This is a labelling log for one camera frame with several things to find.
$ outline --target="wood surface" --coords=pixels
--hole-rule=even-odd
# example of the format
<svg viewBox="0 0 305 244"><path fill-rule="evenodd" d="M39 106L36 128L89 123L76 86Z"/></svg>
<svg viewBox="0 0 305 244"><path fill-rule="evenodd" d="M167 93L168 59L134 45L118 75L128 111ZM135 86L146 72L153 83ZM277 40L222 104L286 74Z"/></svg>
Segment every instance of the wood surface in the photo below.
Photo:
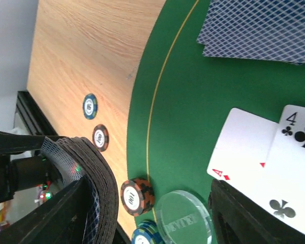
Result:
<svg viewBox="0 0 305 244"><path fill-rule="evenodd" d="M127 180L127 122L137 68L165 0L40 0L27 89L59 135L85 136L104 124L103 152L117 180ZM88 120L84 96L94 93L99 111ZM134 218L119 206L128 236Z"/></svg>

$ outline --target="green led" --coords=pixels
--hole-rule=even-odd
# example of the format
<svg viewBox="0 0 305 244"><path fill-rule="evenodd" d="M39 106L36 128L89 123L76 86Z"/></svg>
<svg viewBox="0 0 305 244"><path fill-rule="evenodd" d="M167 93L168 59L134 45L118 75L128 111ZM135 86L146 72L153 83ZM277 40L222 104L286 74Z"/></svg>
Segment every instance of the green led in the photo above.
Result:
<svg viewBox="0 0 305 244"><path fill-rule="evenodd" d="M49 193L49 192L47 192L46 194L45 194L45 197L46 197L46 199L50 199L51 198L51 193Z"/></svg>

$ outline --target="green felt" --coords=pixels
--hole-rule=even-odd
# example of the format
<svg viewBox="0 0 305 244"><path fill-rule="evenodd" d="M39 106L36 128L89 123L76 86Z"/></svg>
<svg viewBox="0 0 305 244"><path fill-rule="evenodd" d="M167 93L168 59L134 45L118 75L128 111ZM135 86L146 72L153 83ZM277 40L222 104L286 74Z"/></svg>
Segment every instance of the green felt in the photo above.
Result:
<svg viewBox="0 0 305 244"><path fill-rule="evenodd" d="M147 178L150 107L165 57L196 0L167 0L145 48L128 123L128 177ZM195 193L204 203L206 173L220 130L237 107L278 122L285 105L305 107L305 65L202 56L196 43L209 1L200 0L169 55L151 114L149 174L156 201L173 190ZM136 223L154 219L153 212Z"/></svg>

